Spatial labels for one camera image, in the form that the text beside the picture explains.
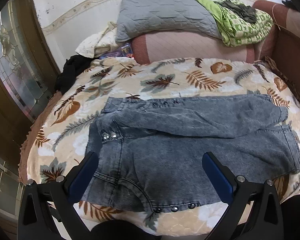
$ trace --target lime green cloth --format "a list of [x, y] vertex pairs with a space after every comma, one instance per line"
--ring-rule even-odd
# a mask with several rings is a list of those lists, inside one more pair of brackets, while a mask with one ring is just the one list
[[[229, 47], [252, 44], [262, 41], [270, 32], [272, 18], [264, 11], [256, 9], [257, 22], [248, 23], [228, 8], [211, 0], [197, 0], [214, 17], [222, 36], [222, 41]], [[244, 4], [231, 0], [235, 4]]]

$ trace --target gray quilted pillow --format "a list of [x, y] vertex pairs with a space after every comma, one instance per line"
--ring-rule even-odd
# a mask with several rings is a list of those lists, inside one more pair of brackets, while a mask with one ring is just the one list
[[151, 31], [184, 30], [221, 39], [215, 19], [196, 0], [122, 0], [116, 41]]

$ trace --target folded denim pants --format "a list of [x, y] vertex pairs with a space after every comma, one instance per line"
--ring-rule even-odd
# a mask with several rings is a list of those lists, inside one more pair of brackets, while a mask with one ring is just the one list
[[90, 126], [102, 138], [83, 200], [119, 210], [175, 212], [220, 201], [201, 160], [212, 152], [234, 175], [263, 183], [300, 171], [285, 107], [268, 95], [109, 98]]

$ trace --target white cloth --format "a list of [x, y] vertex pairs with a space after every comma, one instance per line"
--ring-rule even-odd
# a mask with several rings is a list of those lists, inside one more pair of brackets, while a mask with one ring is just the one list
[[76, 48], [75, 52], [84, 57], [94, 58], [105, 52], [116, 50], [123, 44], [115, 41], [116, 33], [117, 24], [108, 22], [105, 30], [86, 38]]

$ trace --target beige blanket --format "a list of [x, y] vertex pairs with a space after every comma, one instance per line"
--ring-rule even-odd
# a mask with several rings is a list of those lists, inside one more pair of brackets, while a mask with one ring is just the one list
[[[119, 98], [172, 98], [269, 94], [277, 106], [289, 109], [300, 148], [300, 104], [287, 85], [264, 66], [221, 59], [179, 58], [138, 65], [130, 58], [95, 60], [78, 76], [73, 87], [54, 107], [32, 145], [27, 162], [28, 178], [37, 183], [66, 175], [84, 157], [90, 123], [109, 96]], [[281, 201], [300, 190], [300, 173], [274, 179]], [[74, 205], [82, 218], [96, 224], [109, 219], [127, 220], [156, 235], [199, 235], [215, 226], [227, 205], [214, 203], [175, 213], [148, 216], [80, 202]], [[247, 219], [247, 205], [241, 222]]]

